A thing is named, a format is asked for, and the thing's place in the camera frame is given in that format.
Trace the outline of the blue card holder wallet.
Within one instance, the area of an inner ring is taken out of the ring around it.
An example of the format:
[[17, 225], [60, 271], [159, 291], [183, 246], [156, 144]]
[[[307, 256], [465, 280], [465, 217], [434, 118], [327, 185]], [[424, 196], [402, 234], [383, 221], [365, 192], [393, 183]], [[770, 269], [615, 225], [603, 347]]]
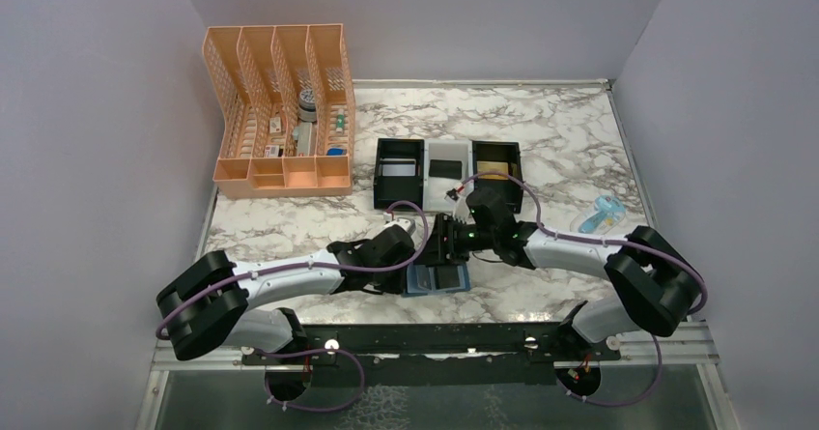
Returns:
[[471, 289], [466, 265], [410, 266], [406, 272], [405, 298], [467, 292]]

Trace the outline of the silver crest card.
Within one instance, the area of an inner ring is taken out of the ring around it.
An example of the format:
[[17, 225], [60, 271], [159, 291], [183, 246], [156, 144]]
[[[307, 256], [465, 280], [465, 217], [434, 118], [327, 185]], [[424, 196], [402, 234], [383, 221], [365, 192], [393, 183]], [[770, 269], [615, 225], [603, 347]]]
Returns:
[[379, 166], [381, 177], [415, 177], [417, 163], [409, 158], [385, 158]]

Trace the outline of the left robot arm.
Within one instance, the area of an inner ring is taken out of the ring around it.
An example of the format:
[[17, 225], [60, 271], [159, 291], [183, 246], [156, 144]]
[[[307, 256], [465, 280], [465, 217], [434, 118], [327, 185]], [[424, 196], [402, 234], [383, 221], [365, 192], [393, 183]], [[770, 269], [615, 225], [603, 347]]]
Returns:
[[296, 314], [266, 312], [277, 301], [364, 291], [399, 293], [416, 256], [412, 221], [386, 223], [371, 239], [334, 242], [307, 256], [264, 263], [233, 262], [223, 250], [206, 253], [156, 296], [162, 316], [155, 335], [180, 361], [222, 346], [252, 347], [280, 362], [306, 347]]

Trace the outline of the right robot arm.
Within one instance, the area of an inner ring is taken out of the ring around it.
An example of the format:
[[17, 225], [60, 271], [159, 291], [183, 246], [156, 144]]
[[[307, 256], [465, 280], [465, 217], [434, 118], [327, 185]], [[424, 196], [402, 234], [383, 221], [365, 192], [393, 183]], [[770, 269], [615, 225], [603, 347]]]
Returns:
[[463, 264], [471, 253], [490, 250], [510, 267], [578, 272], [611, 284], [613, 296], [581, 302], [559, 324], [557, 346], [567, 358], [583, 358], [618, 333], [669, 337], [707, 300], [702, 277], [651, 227], [606, 240], [518, 220], [491, 189], [476, 189], [462, 202], [472, 221], [437, 215], [420, 264]]

